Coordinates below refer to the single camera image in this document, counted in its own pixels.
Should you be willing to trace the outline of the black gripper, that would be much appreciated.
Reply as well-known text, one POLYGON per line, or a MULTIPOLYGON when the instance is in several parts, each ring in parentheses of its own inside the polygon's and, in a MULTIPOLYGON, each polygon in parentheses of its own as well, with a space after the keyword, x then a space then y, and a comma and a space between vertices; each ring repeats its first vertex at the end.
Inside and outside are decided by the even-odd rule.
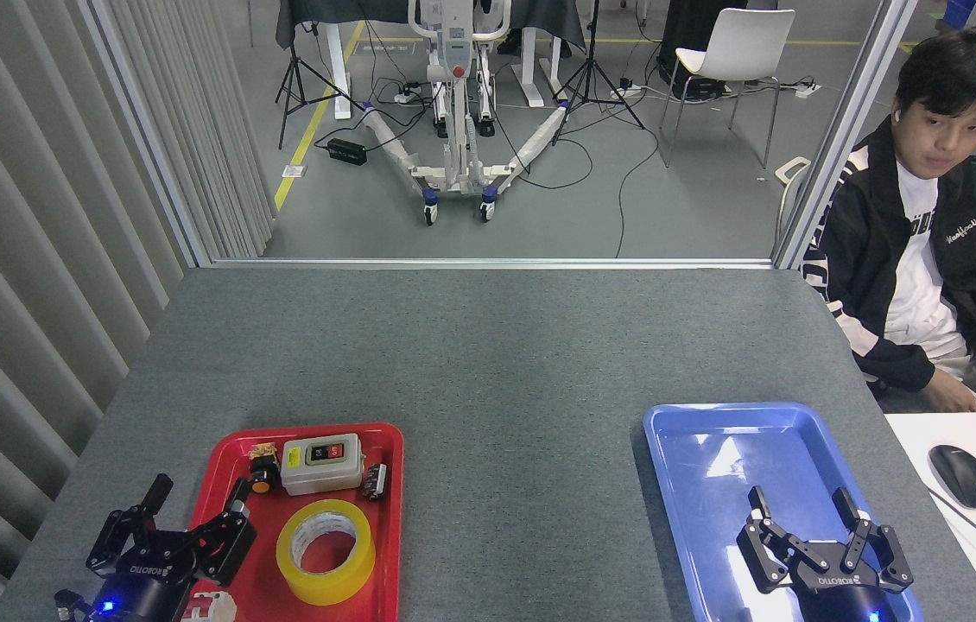
MULTIPOLYGON (((768 594, 783 586, 797 562, 809 562, 809 548, 772 518, 762 487, 748 493, 750 512, 737 535, 737 546, 757 590, 768 594)), ((808 564, 792 571, 792 589, 804 621, 896 621, 887 592, 902 593, 914 575, 903 554, 897 532, 879 526, 859 510, 847 488, 832 493, 833 505, 850 532, 837 567, 823 574, 808 564), (863 562, 872 547, 878 574, 863 562)))
POLYGON ((93 621, 177 621, 195 583, 195 569, 197 578, 217 586, 234 581, 257 536, 244 503, 250 481, 238 478, 223 510, 193 529, 194 554, 149 549, 155 517, 172 488, 172 478, 158 473, 141 503, 106 516, 86 556, 86 567, 104 579, 92 602, 93 621), (131 539, 136 549, 124 554, 131 539))

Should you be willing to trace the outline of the seated person's right hand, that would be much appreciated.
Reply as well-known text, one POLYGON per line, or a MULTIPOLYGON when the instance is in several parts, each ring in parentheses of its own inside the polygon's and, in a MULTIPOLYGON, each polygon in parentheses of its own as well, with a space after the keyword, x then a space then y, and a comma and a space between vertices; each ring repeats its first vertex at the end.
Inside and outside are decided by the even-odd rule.
POLYGON ((933 375, 919 390, 931 412, 976 412, 976 394, 958 378, 935 367, 933 375))

